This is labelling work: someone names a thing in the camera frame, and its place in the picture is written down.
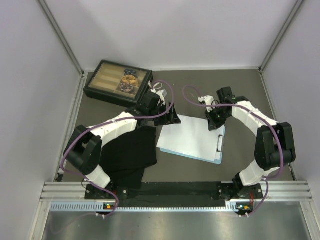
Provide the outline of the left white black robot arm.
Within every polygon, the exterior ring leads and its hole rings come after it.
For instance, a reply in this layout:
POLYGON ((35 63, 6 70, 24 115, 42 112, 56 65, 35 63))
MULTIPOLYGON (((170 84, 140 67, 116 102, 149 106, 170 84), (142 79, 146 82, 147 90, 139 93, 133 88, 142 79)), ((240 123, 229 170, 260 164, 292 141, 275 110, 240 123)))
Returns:
POLYGON ((88 128, 76 127, 64 150, 61 165, 65 161, 71 163, 102 198, 114 195, 111 178, 100 166, 102 148, 118 137, 146 126, 149 121, 155 126, 181 124, 174 103, 170 102, 167 107, 165 96, 165 90, 147 92, 135 106, 113 119, 88 128))

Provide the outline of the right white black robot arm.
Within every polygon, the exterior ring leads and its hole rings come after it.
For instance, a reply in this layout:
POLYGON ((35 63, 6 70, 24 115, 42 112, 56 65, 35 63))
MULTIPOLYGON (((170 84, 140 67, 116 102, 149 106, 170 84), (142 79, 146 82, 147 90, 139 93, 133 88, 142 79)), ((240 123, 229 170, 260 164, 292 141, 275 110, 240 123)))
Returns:
POLYGON ((296 160, 296 149, 292 126, 278 122, 264 115, 244 96, 235 96, 230 87, 217 91, 218 100, 213 96, 199 97, 200 104, 206 106, 205 116, 209 131, 222 127, 228 118, 235 118, 244 124, 256 137, 254 160, 237 173, 232 180, 232 193, 245 198, 260 181, 273 172, 280 173, 284 166, 296 160))

